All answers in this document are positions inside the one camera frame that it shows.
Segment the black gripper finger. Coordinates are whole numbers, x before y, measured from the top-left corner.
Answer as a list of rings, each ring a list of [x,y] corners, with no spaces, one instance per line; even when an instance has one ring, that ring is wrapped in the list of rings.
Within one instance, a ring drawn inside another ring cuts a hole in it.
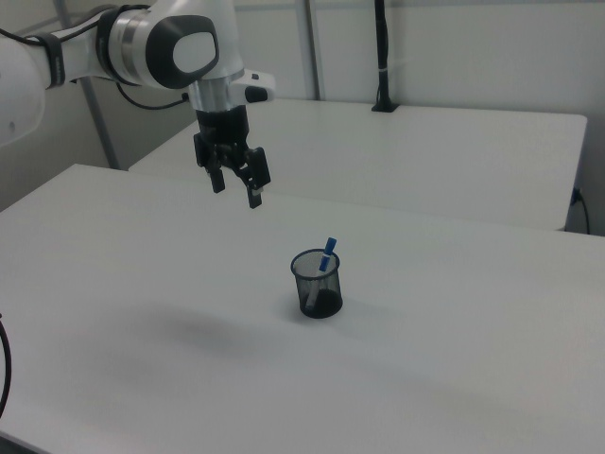
[[[271,182],[266,154],[263,148],[248,148],[242,159],[234,173],[247,188],[250,209],[255,209],[262,204],[264,187]]]
[[[201,132],[194,135],[196,160],[199,167],[206,170],[210,178],[213,191],[217,194],[225,189],[225,182],[218,159],[216,146],[208,142]]]

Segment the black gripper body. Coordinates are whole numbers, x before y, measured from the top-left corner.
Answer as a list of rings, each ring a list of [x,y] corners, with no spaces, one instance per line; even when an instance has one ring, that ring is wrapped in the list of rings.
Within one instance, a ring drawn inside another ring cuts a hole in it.
[[[215,148],[226,149],[234,159],[242,159],[249,148],[250,131],[247,108],[238,106],[228,111],[196,111],[199,133],[195,135],[198,159],[209,159]]]

